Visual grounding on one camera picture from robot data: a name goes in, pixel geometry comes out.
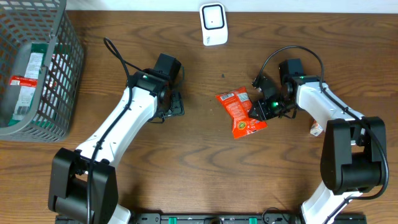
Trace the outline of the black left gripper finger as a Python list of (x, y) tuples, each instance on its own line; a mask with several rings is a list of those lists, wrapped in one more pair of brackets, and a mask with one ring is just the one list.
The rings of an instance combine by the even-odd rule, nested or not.
[(172, 92), (172, 109), (182, 109), (183, 100), (179, 91), (174, 90)]
[(185, 114), (184, 108), (171, 108), (165, 113), (166, 118), (171, 118), (175, 116), (182, 116)]

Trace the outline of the orange-red snack bag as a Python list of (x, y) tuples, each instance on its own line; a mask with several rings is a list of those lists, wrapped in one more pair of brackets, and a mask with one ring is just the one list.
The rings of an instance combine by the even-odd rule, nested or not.
[(216, 95), (216, 99), (223, 105), (233, 120), (232, 134), (234, 139), (267, 128), (265, 121), (259, 121), (248, 116), (248, 112), (252, 108), (252, 101), (249, 99), (245, 86)]

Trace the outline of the small orange white packet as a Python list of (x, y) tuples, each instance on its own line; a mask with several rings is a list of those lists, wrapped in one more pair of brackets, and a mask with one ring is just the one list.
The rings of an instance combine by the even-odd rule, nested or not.
[(313, 136), (319, 136), (322, 132), (323, 128), (320, 126), (318, 122), (314, 121), (310, 128), (310, 134)]

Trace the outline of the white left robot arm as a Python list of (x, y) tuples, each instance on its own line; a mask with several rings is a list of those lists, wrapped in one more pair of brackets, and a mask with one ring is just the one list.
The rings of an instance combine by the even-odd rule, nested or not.
[(75, 150), (52, 160), (48, 208), (78, 223), (128, 223), (119, 204), (116, 169), (136, 134), (154, 118), (183, 115), (174, 83), (180, 70), (147, 68), (130, 76), (115, 109)]

